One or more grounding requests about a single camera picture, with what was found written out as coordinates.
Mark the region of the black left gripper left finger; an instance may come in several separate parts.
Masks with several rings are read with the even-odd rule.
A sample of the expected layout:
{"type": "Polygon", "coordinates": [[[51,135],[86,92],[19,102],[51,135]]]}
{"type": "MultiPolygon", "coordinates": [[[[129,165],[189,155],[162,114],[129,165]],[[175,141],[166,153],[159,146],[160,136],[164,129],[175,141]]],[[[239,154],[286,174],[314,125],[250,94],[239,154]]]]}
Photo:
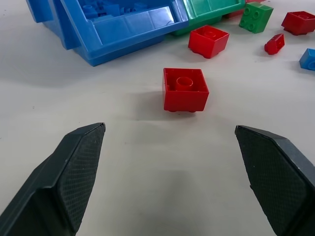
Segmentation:
{"type": "Polygon", "coordinates": [[[0,216],[2,236],[74,236],[91,196],[105,123],[66,134],[0,216]]]}

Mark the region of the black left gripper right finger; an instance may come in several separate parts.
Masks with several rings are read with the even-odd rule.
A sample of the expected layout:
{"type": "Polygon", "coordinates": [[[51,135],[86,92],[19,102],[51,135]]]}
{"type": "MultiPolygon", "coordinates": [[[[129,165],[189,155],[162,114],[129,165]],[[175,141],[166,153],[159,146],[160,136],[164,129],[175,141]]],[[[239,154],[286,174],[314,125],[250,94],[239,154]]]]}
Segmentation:
{"type": "Polygon", "coordinates": [[[315,166],[287,138],[238,125],[235,135],[254,192],[278,236],[315,234],[315,166]]]}

